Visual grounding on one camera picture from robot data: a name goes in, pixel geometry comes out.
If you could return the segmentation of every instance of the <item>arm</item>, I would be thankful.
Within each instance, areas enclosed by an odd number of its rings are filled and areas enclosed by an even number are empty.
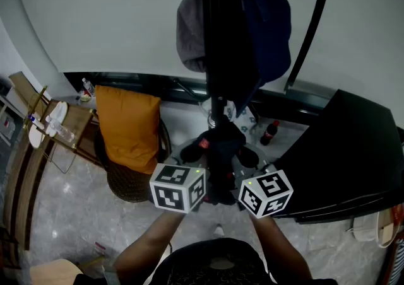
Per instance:
[[[121,284],[143,284],[155,270],[185,214],[165,211],[115,261]]]
[[[280,284],[312,279],[303,256],[290,244],[274,219],[264,217],[251,221],[263,248],[268,269]]]

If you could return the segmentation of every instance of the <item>chair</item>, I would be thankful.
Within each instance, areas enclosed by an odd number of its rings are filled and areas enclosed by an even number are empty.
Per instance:
[[[30,275],[32,285],[73,285],[78,274],[83,272],[66,259],[31,267]]]
[[[105,171],[111,191],[120,199],[128,202],[143,202],[149,199],[151,174],[144,174],[111,161],[105,151],[101,130],[94,139],[95,153]],[[164,162],[171,154],[171,141],[167,128],[160,119],[158,125],[158,162]]]

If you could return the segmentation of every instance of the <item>black t-shirt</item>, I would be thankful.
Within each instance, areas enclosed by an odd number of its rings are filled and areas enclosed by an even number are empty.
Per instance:
[[[92,284],[85,276],[74,285]],[[176,250],[156,269],[150,285],[272,285],[258,253],[246,242],[230,238],[194,243]],[[299,285],[336,285],[332,279]]]

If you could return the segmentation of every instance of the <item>wicker chair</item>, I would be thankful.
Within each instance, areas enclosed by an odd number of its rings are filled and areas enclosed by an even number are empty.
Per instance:
[[[94,139],[95,153],[107,171],[107,180],[113,193],[128,202],[143,202],[149,199],[149,181],[151,174],[139,173],[130,168],[114,163],[105,152],[104,139],[98,129]],[[158,127],[158,162],[164,162],[171,154],[170,136],[163,121]]]

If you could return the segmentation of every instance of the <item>soda bottle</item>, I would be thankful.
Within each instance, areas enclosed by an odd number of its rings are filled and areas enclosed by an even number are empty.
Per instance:
[[[279,121],[275,120],[272,124],[268,125],[260,141],[261,144],[266,146],[270,143],[271,139],[278,132]]]

